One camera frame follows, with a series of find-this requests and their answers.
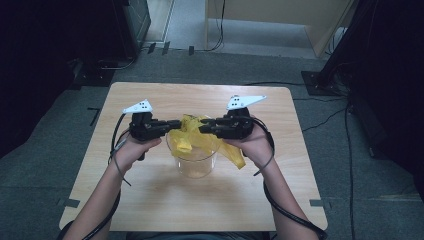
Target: person's left arm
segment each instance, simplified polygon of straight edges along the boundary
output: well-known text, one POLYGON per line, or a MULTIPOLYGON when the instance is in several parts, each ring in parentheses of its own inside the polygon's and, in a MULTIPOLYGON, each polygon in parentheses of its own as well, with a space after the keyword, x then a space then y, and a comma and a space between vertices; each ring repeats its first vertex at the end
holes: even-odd
MULTIPOLYGON (((125 174, 144 152, 160 142, 161 139, 154 139, 140 143, 128 135, 125 144, 114 155, 87 203, 65 234, 64 239, 83 239, 106 218, 112 209, 122 184, 122 176, 113 161, 117 162, 122 174, 125 174)), ((109 228, 110 221, 92 239, 106 239, 109 228)))

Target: yellow plastic bag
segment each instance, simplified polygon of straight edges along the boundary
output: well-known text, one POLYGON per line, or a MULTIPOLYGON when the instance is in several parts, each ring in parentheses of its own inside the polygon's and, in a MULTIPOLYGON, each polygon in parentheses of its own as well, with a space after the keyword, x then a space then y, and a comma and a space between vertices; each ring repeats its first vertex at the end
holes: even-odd
POLYGON ((229 145, 217 138, 213 134, 202 134, 199 127, 203 125, 200 120, 206 116, 195 117, 183 115, 181 120, 181 129, 172 129, 169 131, 169 141, 171 154, 174 157, 185 158, 191 153, 193 147, 202 149, 207 155, 213 152, 219 152, 228 158, 238 169, 246 165, 240 149, 229 145))

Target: transparent bucket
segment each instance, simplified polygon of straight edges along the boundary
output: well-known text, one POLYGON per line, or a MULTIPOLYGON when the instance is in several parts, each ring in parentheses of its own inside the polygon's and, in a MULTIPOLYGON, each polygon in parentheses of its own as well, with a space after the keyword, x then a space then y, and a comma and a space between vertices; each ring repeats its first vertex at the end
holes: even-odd
MULTIPOLYGON (((166 135, 166 143, 168 144, 171 152, 173 151, 173 144, 170 143, 171 139, 169 134, 166 135)), ((215 167, 217 157, 217 150, 219 146, 211 142, 210 152, 205 152, 201 148, 192 147, 191 153, 184 154, 180 157, 174 157, 175 166, 180 174, 189 178, 202 178, 207 176, 215 167)))

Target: hand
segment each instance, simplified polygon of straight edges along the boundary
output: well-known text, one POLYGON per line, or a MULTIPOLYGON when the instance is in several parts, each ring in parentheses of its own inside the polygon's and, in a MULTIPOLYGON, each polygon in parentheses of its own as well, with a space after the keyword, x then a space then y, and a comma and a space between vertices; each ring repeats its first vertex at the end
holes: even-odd
POLYGON ((126 138, 125 144, 116 152, 114 158, 117 160, 121 170, 126 172, 131 169, 132 164, 143 153, 148 152, 150 148, 159 145, 162 140, 156 138, 146 142, 140 142, 133 138, 131 134, 125 133, 119 141, 126 138))
POLYGON ((272 148, 265 132, 256 123, 252 133, 245 139, 224 139, 224 142, 240 148, 258 168, 262 168, 272 156, 272 148))

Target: black stand base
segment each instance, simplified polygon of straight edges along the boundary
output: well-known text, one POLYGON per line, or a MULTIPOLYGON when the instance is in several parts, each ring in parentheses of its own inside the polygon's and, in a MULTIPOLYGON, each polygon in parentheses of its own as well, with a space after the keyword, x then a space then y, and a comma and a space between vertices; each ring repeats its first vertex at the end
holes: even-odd
POLYGON ((82 86, 109 87, 114 73, 115 70, 100 69, 83 64, 78 73, 76 73, 74 82, 69 89, 80 90, 82 86))
POLYGON ((329 85, 325 88, 318 87, 319 72, 302 71, 302 78, 305 82, 306 89, 311 96, 339 96, 337 86, 329 85))

